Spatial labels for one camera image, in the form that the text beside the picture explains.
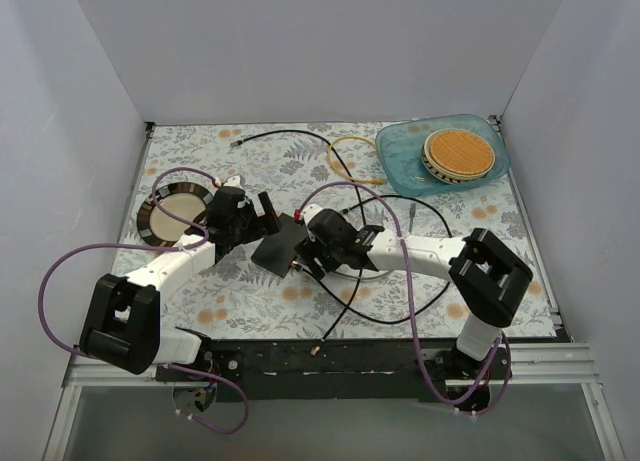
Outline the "black network switch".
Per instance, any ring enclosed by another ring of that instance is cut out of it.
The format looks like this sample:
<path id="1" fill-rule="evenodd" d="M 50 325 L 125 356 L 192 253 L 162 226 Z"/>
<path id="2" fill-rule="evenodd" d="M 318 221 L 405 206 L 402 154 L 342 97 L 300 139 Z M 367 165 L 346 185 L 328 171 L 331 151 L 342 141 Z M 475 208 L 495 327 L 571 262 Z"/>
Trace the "black network switch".
<path id="1" fill-rule="evenodd" d="M 288 214 L 282 213 L 279 220 L 280 231 L 261 241 L 251 256 L 251 261 L 258 267 L 284 278 L 297 256 L 295 246 L 306 239 L 307 231 Z"/>

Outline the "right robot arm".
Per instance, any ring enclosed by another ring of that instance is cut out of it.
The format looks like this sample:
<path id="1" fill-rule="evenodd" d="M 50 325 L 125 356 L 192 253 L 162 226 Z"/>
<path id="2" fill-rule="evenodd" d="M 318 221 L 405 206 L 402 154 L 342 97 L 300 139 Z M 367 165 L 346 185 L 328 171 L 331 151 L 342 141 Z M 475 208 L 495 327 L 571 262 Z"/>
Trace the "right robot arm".
<path id="1" fill-rule="evenodd" d="M 358 230 L 342 214 L 312 204 L 298 215 L 307 237 L 295 247 L 315 276 L 342 266 L 354 270 L 411 271 L 456 286 L 470 314 L 452 354 L 454 370 L 475 378 L 489 365 L 488 353 L 509 327 L 533 279 L 532 270 L 493 232 L 476 228 L 466 237 L 409 235 L 377 225 Z"/>

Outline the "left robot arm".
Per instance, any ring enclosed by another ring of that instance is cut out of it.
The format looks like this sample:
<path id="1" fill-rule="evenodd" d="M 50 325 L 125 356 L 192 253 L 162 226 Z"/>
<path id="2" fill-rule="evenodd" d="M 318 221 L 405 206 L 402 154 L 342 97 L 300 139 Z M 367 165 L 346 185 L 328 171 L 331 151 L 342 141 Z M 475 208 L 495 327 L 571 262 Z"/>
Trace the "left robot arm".
<path id="1" fill-rule="evenodd" d="M 188 379 L 205 379 L 213 367 L 205 350 L 209 338 L 186 328 L 163 328 L 161 305 L 236 247 L 280 231 L 268 194 L 261 192 L 258 199 L 261 215 L 243 189 L 221 187 L 195 218 L 204 223 L 208 238 L 191 227 L 174 251 L 124 276 L 102 276 L 81 332 L 81 352 L 136 375 L 152 365 L 178 364 Z"/>

